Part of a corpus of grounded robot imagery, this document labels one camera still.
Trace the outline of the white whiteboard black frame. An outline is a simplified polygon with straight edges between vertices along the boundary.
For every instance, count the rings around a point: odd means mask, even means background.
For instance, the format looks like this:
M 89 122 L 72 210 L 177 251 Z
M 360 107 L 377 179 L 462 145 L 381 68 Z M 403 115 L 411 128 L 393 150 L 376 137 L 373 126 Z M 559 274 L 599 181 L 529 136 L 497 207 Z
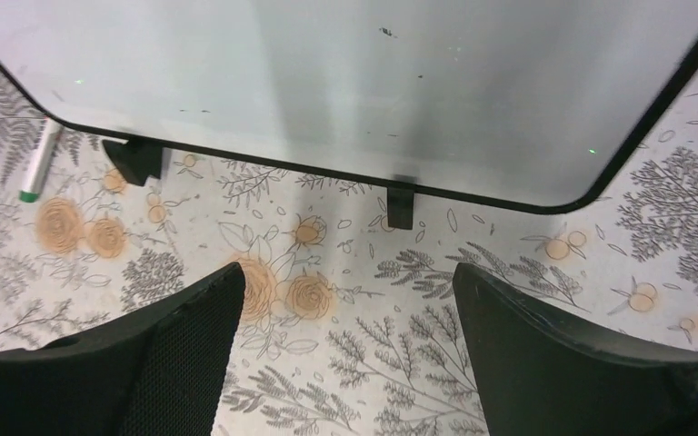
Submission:
M 698 1 L 0 1 L 0 70 L 125 179 L 167 148 L 534 214 L 592 203 L 698 70 Z

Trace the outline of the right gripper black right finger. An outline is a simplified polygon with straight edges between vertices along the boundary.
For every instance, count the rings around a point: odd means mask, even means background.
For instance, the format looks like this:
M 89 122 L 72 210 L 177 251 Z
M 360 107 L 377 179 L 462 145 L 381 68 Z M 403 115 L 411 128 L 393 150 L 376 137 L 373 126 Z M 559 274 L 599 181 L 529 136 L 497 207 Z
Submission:
M 459 263 L 453 287 L 492 435 L 698 435 L 698 352 L 589 322 Z

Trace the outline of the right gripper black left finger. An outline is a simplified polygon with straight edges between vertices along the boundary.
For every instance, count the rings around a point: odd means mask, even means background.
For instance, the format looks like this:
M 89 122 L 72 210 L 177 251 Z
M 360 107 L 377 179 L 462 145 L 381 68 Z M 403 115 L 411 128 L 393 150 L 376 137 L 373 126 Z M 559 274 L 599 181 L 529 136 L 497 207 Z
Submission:
M 0 352 L 0 435 L 207 435 L 241 320 L 230 263 L 36 350 Z

